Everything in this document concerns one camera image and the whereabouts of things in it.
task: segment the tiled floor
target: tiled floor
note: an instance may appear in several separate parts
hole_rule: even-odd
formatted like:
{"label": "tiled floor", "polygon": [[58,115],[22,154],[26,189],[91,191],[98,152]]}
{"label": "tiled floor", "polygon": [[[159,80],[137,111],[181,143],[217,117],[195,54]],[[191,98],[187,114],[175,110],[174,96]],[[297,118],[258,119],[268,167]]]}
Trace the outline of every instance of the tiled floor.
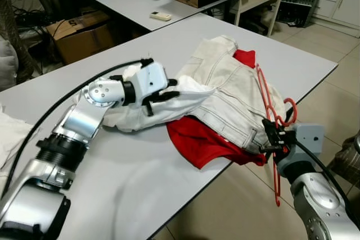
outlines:
{"label": "tiled floor", "polygon": [[[271,38],[339,63],[333,74],[298,106],[299,121],[325,126],[321,160],[328,164],[343,140],[359,130],[359,39],[319,25],[301,29],[278,22]],[[359,189],[339,176],[336,178],[349,198],[359,202]],[[278,208],[271,163],[265,167],[232,165],[155,239],[306,239],[302,222],[293,209],[289,184],[285,179],[281,184],[282,201]]]}

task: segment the white cloth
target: white cloth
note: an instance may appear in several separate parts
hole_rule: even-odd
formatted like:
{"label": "white cloth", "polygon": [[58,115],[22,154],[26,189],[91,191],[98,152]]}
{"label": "white cloth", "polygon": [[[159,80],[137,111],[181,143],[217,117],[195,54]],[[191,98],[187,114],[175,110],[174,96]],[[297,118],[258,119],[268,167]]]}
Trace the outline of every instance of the white cloth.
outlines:
{"label": "white cloth", "polygon": [[[190,115],[235,145],[258,153],[259,146],[268,143],[262,125],[266,111],[257,72],[232,57],[237,49],[235,40],[227,36],[203,40],[179,75],[216,87]],[[282,97],[271,85],[269,91],[276,112],[285,117]]]}
{"label": "white cloth", "polygon": [[33,126],[24,120],[14,119],[2,110],[0,104],[0,167],[16,152]]}
{"label": "white cloth", "polygon": [[[140,66],[130,66],[123,73],[124,80],[131,77]],[[156,124],[178,120],[186,113],[199,106],[215,91],[214,87],[205,86],[197,83],[189,76],[178,78],[178,84],[169,87],[161,93],[169,91],[179,91],[180,96],[165,102],[151,103],[153,116],[148,116],[145,106],[135,107],[116,106],[109,109],[103,119],[106,126],[116,126],[123,132],[132,132],[154,126]]]}

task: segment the white remote control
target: white remote control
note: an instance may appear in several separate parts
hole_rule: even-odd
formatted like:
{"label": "white remote control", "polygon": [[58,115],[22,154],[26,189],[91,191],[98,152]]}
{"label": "white remote control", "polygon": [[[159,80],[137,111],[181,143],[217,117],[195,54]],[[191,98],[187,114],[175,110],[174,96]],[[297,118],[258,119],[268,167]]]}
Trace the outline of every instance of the white remote control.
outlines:
{"label": "white remote control", "polygon": [[171,20],[171,15],[170,14],[157,12],[157,11],[154,11],[154,12],[150,13],[150,17],[155,18],[155,19],[159,19],[159,20],[163,20],[163,21]]}

